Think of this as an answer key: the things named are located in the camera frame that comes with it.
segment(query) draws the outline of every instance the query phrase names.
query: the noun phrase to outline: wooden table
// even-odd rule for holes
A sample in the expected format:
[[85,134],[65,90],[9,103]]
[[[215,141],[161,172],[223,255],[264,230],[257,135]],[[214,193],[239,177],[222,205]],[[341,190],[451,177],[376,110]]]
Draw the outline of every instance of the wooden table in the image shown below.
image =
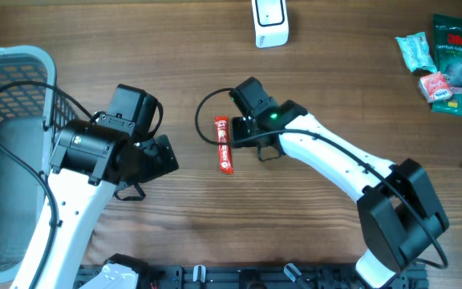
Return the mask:
[[[58,84],[90,111],[119,83],[144,88],[165,108],[180,169],[143,188],[143,202],[111,200],[84,263],[114,253],[153,264],[351,263],[363,254],[355,204],[303,163],[261,163],[233,150],[235,174],[193,116],[211,91],[251,75],[278,102],[292,99],[328,129],[377,156],[407,157],[428,171],[450,218],[440,242],[446,271],[433,288],[462,288],[462,118],[431,113],[404,66],[395,36],[426,31],[432,13],[462,17],[462,2],[290,1],[290,40],[254,46],[250,2],[0,7],[0,47],[33,44],[55,59]],[[238,116],[226,95],[201,113]],[[426,257],[437,259],[432,249]]]

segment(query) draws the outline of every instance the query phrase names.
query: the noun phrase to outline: candy bar wrapper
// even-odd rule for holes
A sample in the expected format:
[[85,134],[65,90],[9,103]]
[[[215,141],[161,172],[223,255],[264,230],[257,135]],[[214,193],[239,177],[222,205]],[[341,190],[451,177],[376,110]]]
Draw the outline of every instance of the candy bar wrapper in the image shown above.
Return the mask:
[[[227,116],[215,116],[215,129],[217,130],[218,142],[229,142],[228,130],[229,118]],[[226,144],[218,145],[219,167],[223,173],[233,174],[233,162],[231,161],[231,148]]]

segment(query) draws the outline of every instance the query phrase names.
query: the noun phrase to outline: black cable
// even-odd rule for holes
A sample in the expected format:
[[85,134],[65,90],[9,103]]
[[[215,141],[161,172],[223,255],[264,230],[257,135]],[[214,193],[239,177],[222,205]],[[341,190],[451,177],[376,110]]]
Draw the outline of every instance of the black cable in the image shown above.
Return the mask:
[[[0,87],[0,93],[4,92],[5,90],[16,87],[16,86],[21,86],[21,85],[35,85],[35,86],[40,86],[43,88],[49,88],[55,93],[60,94],[61,96],[65,97],[66,99],[70,100],[75,106],[77,106],[84,114],[86,114],[88,117],[91,117],[91,114],[85,109],[78,101],[76,101],[72,96],[69,96],[66,92],[63,92],[59,88],[52,86],[47,83],[41,83],[37,81],[17,81],[13,83],[8,83],[6,85],[3,85]],[[14,155],[10,150],[5,148],[2,144],[0,144],[0,149],[2,152],[4,152],[12,161],[15,161],[18,165],[22,166],[37,182],[42,188],[44,189],[44,193],[47,196],[47,200],[49,201],[49,206],[51,208],[51,221],[50,221],[50,230],[49,230],[49,235],[47,236],[47,243],[46,247],[44,249],[43,256],[40,259],[40,263],[37,267],[37,271],[34,274],[33,279],[31,280],[30,288],[35,288],[37,286],[37,283],[40,279],[40,276],[43,272],[44,267],[46,266],[47,259],[49,258],[51,248],[53,246],[53,241],[55,240],[55,235],[56,235],[56,229],[57,225],[59,222],[59,213],[58,213],[58,205],[55,200],[55,195],[51,191],[51,188],[49,185],[41,178],[41,173],[37,173],[31,168],[30,165],[28,165],[25,161],[21,160],[19,157]]]
[[106,113],[105,111],[98,111],[94,113],[93,116],[90,117],[90,120],[88,121],[91,124],[95,123],[95,120],[97,120],[102,114]]
[[409,202],[406,200],[406,198],[396,188],[394,188],[380,173],[378,173],[375,169],[373,169],[368,163],[362,161],[359,157],[355,156],[349,150],[343,148],[340,144],[337,144],[334,141],[332,141],[332,140],[330,140],[330,139],[328,139],[328,138],[326,138],[324,136],[321,136],[320,134],[318,134],[316,132],[310,132],[310,131],[306,131],[306,130],[302,130],[302,129],[291,129],[291,128],[285,128],[285,129],[275,130],[275,131],[271,131],[271,132],[264,132],[264,133],[257,134],[255,136],[247,137],[245,139],[228,141],[228,142],[218,142],[218,141],[210,140],[208,137],[203,135],[203,133],[201,131],[201,128],[199,128],[199,112],[200,112],[203,104],[209,98],[211,98],[212,96],[215,96],[218,93],[231,92],[233,90],[234,90],[234,88],[222,88],[222,89],[216,90],[216,91],[208,94],[201,101],[201,103],[197,106],[196,115],[195,115],[195,125],[196,125],[197,133],[199,134],[199,136],[201,137],[202,140],[204,140],[205,142],[207,142],[209,144],[212,144],[212,145],[222,145],[222,144],[223,145],[237,145],[237,144],[240,144],[240,143],[256,140],[256,139],[262,138],[264,136],[280,135],[280,134],[283,134],[283,133],[300,133],[300,134],[304,134],[304,135],[307,135],[307,136],[312,136],[314,140],[321,140],[321,141],[326,142],[327,144],[335,147],[337,150],[339,150],[340,152],[342,152],[343,154],[345,154],[346,156],[351,158],[353,161],[356,161],[367,172],[372,173],[375,177],[377,177],[381,181],[381,183],[383,183],[383,185],[385,185],[407,207],[409,212],[413,215],[413,217],[416,219],[418,224],[422,227],[422,230],[425,232],[425,234],[431,240],[431,243],[436,248],[436,252],[440,256],[441,262],[443,264],[437,264],[437,263],[434,263],[433,261],[429,261],[429,260],[421,259],[421,258],[416,258],[415,262],[424,263],[424,264],[427,264],[427,265],[429,265],[431,267],[435,267],[435,268],[438,268],[438,269],[445,269],[445,268],[448,267],[448,259],[447,259],[447,256],[445,255],[443,249],[441,248],[441,245],[438,243],[436,238],[434,238],[434,236],[432,235],[432,233],[429,230],[429,228],[427,227],[427,225],[425,225],[424,220],[422,220],[420,215],[416,212],[416,210],[413,208],[413,206],[411,206],[411,204],[409,204]]
[[152,137],[154,137],[154,135],[158,131],[158,128],[160,128],[161,121],[164,119],[164,106],[161,105],[160,101],[156,103],[156,106],[158,107],[158,123],[151,132],[148,132],[146,140],[150,140]]

